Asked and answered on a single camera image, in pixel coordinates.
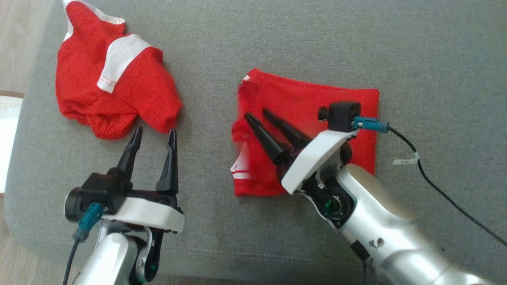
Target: cable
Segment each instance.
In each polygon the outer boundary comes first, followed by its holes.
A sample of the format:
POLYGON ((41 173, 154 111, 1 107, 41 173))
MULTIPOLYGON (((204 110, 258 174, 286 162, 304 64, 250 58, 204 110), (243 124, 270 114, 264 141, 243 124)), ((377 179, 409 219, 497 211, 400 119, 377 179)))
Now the cable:
POLYGON ((363 285, 366 285, 366 262, 363 261, 363 285))
MULTIPOLYGON (((396 131, 395 129, 393 129, 393 128, 389 127, 389 126, 387 127, 387 129, 389 131, 391 131, 393 134, 395 134, 396 136, 398 136, 399 138, 401 138, 406 144, 408 144, 408 146, 412 149, 412 151, 414 153, 417 152, 417 150, 415 149, 415 146, 404 135, 400 134, 398 131, 396 131)), ((424 170, 422 169, 422 165, 421 165, 421 160, 420 159, 417 160, 417 166, 419 166, 419 171, 421 172, 421 175, 424 178, 424 180, 426 180, 426 182, 428 182, 428 184, 430 184, 437 192, 439 192, 440 195, 442 195, 447 201, 449 201, 449 203, 451 203, 463 215, 465 215, 467 218, 469 218, 474 224, 476 224, 477 226, 479 226, 481 229, 483 229, 485 232, 487 232, 490 236, 494 237, 501 244, 503 244, 504 246, 507 246, 507 242, 504 239, 502 239, 497 234, 495 234, 493 231, 491 231, 490 229, 488 229, 488 227, 486 227, 485 225, 483 225, 481 222, 477 221, 474 217, 470 216, 469 213, 467 213, 465 210, 463 210, 460 206, 458 206, 458 204, 456 204, 456 202, 454 202, 449 196, 447 196, 447 194, 445 194, 442 190, 440 190, 440 188, 438 188, 428 178, 428 176, 426 176, 426 173, 424 173, 424 170)))
POLYGON ((72 260, 74 260, 74 255, 76 254, 76 250, 78 249, 79 240, 76 239, 74 241, 74 245, 72 246, 72 249, 70 250, 70 255, 68 256, 67 266, 65 268, 65 274, 63 275, 63 285, 67 285, 68 282, 68 275, 70 274, 70 268, 72 266, 72 260))
POLYGON ((79 243, 85 242, 92 227, 100 221, 103 214, 104 207, 101 204, 94 202, 88 207, 84 215, 79 220, 78 228, 72 235, 72 238, 74 238, 74 245, 72 246, 72 250, 68 256, 67 267, 65 268, 65 274, 63 275, 63 285, 67 285, 70 267, 72 266, 72 260, 74 259, 79 243))

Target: white stripe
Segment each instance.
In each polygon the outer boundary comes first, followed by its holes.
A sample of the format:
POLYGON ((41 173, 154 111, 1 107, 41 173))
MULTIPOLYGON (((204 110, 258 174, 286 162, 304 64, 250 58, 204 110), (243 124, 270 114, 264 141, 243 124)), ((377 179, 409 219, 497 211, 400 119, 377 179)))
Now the white stripe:
POLYGON ((241 146, 241 150, 239 151, 238 159, 231 167, 231 172, 235 172, 238 170, 248 170, 248 148, 246 147, 246 143, 244 142, 241 146))
POLYGON ((107 48, 104 69, 97 81, 97 86, 106 92, 112 93, 116 82, 118 82, 128 65, 145 48, 150 46, 136 34, 118 38, 112 42, 107 48))
MULTIPOLYGON (((74 0, 63 0, 63 9, 65 11, 65 15, 67 16, 67 34, 63 38, 64 42, 68 38, 70 38, 70 36, 74 32, 74 27, 72 26, 72 24, 70 22, 70 19, 69 19, 68 15, 67 15, 67 9, 66 9, 67 5, 70 2, 74 2, 74 0)), ((92 6, 92 5, 90 5, 90 4, 86 3, 86 2, 83 2, 81 0, 76 0, 76 2, 81 2, 84 5, 86 5, 86 7, 88 7, 102 21, 106 21, 106 22, 109 22, 111 24, 116 24, 116 25, 125 23, 125 19, 118 18, 118 17, 108 16, 108 15, 104 14, 104 12, 102 12, 101 10, 95 8, 94 6, 92 6)))
POLYGON ((250 179, 250 173, 248 173, 248 172, 233 172, 232 178, 234 178, 234 179, 250 179))

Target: gray fabric surface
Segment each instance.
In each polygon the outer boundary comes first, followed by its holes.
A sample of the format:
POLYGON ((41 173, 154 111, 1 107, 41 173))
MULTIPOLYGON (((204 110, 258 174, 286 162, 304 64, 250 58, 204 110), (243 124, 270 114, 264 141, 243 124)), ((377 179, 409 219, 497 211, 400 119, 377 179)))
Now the gray fabric surface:
MULTIPOLYGON (((380 89, 380 114, 418 147, 427 174, 507 238, 507 49, 500 1, 90 1, 164 51, 185 104, 178 123, 183 233, 164 240, 160 273, 357 283, 358 258, 308 202, 236 198, 229 167, 236 88, 253 67, 298 80, 380 89)), ((39 255, 64 262, 75 225, 66 194, 115 165, 127 138, 96 139, 56 104, 56 53, 66 31, 50 16, 12 154, 6 218, 39 255)), ((166 136, 146 126, 133 183, 154 189, 166 136)), ((507 283, 507 250, 433 191, 392 134, 379 136, 377 175, 448 254, 507 283)), ((94 236, 78 250, 83 263, 94 236)))

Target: wooden floor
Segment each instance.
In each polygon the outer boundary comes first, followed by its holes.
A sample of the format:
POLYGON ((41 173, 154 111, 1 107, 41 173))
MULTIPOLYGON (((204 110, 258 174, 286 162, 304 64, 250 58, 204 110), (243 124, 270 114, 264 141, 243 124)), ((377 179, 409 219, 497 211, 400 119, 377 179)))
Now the wooden floor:
MULTIPOLYGON (((25 93, 45 22, 53 1, 0 0, 0 90, 25 93)), ((74 268, 70 280, 77 275, 74 268)), ((54 264, 26 250, 5 222, 0 198, 0 284, 61 284, 64 264, 54 264)), ((158 275, 150 284, 245 284, 228 280, 158 275)))

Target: cable clip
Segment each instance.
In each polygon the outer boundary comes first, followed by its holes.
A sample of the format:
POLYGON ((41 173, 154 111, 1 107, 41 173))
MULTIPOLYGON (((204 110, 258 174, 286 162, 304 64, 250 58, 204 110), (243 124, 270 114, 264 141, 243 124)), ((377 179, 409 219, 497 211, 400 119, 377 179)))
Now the cable clip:
POLYGON ((412 159, 395 159, 392 161, 393 165, 406 165, 406 164, 417 164, 419 161, 419 154, 417 152, 414 153, 415 158, 412 159))
POLYGON ((93 226, 100 221, 104 214, 104 207, 99 203, 92 203, 84 216, 79 220, 78 228, 72 235, 74 240, 85 242, 93 226))
POLYGON ((389 131, 389 122, 381 122, 377 118, 356 116, 352 122, 352 127, 354 130, 365 129, 387 133, 389 131))

